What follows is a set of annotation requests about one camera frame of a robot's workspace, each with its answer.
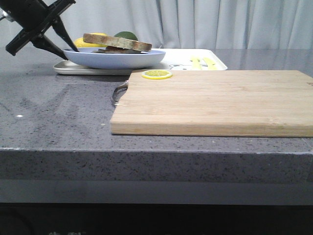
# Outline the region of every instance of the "gray countertop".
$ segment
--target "gray countertop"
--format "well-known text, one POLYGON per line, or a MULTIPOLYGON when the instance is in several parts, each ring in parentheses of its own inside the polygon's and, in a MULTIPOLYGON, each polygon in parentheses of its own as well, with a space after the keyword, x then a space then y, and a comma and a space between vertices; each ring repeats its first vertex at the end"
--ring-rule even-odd
MULTIPOLYGON (((213 51, 229 70, 300 70, 313 50, 213 51)), ((0 50, 0 179, 306 184, 313 138, 124 136, 110 97, 127 76, 60 75, 61 59, 0 50)))

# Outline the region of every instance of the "wooden cutting board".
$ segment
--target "wooden cutting board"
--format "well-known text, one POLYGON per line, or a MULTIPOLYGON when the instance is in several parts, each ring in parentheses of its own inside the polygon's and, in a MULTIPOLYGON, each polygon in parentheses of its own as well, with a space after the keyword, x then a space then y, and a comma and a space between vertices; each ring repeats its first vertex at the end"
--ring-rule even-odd
POLYGON ((141 72, 129 78, 113 134, 313 137, 313 78, 297 70, 141 72))

